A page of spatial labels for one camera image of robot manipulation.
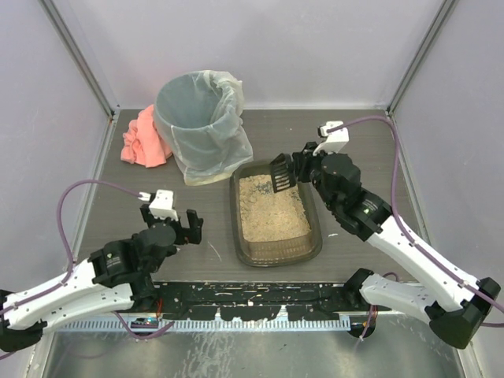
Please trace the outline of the black slotted litter scoop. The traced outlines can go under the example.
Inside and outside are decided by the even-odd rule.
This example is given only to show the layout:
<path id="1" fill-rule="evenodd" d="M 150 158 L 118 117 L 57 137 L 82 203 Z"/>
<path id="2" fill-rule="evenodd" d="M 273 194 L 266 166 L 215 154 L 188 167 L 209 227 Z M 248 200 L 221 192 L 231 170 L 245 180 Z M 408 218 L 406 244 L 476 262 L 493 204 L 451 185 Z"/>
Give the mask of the black slotted litter scoop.
<path id="1" fill-rule="evenodd" d="M 289 154 L 279 154 L 269 163 L 272 189 L 275 193 L 286 191 L 297 183 L 295 164 Z"/>

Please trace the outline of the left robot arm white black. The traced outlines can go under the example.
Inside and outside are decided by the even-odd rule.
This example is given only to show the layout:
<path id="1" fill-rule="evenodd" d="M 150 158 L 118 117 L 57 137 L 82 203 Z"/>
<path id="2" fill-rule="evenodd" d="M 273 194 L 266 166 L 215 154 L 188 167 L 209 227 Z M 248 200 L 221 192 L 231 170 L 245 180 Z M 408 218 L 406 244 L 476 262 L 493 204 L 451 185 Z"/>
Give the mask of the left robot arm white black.
<path id="1" fill-rule="evenodd" d="M 157 305 L 152 274 L 178 246 L 202 241 L 204 220 L 193 209 L 186 214 L 187 226 L 170 217 L 149 217 L 146 229 L 108 242 L 70 273 L 25 291 L 2 291 L 1 350 L 13 354 L 85 317 Z"/>

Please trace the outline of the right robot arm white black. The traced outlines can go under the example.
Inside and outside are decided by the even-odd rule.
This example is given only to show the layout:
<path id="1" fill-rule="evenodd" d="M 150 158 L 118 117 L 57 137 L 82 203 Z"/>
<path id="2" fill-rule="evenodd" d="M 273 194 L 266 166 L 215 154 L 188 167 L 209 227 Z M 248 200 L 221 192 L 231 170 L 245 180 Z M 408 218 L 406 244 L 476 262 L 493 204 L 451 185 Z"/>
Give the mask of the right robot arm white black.
<path id="1" fill-rule="evenodd" d="M 458 268 L 416 235 L 386 201 L 363 188 L 361 171 L 348 155 L 316 147 L 307 143 L 286 158 L 289 184 L 311 183 L 345 231 L 387 254 L 420 284 L 412 287 L 359 269 L 346 290 L 371 305 L 415 317 L 448 345 L 466 348 L 501 287 Z"/>

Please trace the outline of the dark translucent litter box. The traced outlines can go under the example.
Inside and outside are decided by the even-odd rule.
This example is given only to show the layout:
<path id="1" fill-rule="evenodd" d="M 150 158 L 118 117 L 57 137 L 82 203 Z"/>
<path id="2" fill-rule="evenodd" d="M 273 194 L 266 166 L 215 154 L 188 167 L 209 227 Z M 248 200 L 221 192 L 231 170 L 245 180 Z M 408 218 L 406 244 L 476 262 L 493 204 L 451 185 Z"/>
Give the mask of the dark translucent litter box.
<path id="1" fill-rule="evenodd" d="M 252 161 L 239 166 L 230 178 L 230 198 L 232 231 L 235 240 L 235 251 L 239 259 L 253 267 L 273 267 L 307 261 L 316 257 L 323 244 L 321 227 L 312 191 L 307 183 L 298 183 L 305 215 L 311 230 L 308 234 L 293 239 L 275 242 L 252 243 L 243 238 L 239 212 L 239 180 L 249 176 L 268 175 L 269 162 Z"/>

